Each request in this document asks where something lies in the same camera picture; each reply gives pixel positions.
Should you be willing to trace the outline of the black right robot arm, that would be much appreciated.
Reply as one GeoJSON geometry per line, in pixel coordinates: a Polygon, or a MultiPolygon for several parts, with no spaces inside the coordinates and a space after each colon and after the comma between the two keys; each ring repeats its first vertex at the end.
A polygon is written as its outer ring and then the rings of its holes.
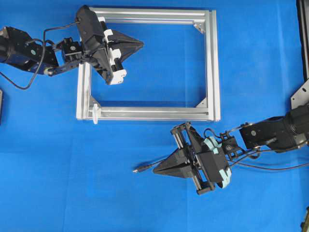
{"type": "Polygon", "coordinates": [[[291,110],[257,123],[239,126],[246,150],[238,146],[230,131],[219,136],[200,136],[190,122],[174,127],[171,134],[177,149],[161,161],[154,174],[193,179],[197,194],[224,189],[230,183],[229,160],[240,157],[256,159],[261,147],[276,153],[298,149],[309,142],[309,88],[302,86],[291,97],[291,110]]]}

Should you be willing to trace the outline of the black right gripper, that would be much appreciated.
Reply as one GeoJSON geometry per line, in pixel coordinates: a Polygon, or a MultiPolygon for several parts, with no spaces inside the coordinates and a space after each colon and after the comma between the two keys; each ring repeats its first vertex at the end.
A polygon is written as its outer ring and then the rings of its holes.
{"type": "Polygon", "coordinates": [[[153,173],[192,178],[198,195],[215,190],[215,186],[218,185],[211,182],[208,175],[203,172],[197,154],[213,150],[217,153],[217,149],[222,146],[213,136],[202,138],[189,122],[175,126],[171,134],[175,138],[178,149],[159,163],[153,173]]]}

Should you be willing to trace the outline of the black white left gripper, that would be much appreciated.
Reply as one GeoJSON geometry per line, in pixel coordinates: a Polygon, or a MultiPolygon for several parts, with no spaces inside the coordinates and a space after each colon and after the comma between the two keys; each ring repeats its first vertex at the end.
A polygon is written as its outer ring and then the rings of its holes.
{"type": "Polygon", "coordinates": [[[127,74],[122,62],[143,48],[144,43],[119,31],[105,29],[104,21],[100,24],[103,28],[104,45],[95,51],[89,51],[82,43],[84,57],[88,58],[88,62],[103,77],[106,84],[121,84],[127,74]]]}

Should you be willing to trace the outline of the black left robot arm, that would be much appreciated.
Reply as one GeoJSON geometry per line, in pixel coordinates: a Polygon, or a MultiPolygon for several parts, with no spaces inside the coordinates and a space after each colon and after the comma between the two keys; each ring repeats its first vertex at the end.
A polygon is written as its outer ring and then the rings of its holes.
{"type": "Polygon", "coordinates": [[[90,64],[108,85],[121,84],[127,72],[123,61],[143,48],[144,43],[121,32],[107,28],[105,19],[99,20],[103,28],[103,46],[87,50],[83,42],[71,37],[58,43],[31,38],[26,32],[4,27],[0,31],[0,61],[34,75],[58,75],[90,64]]]}

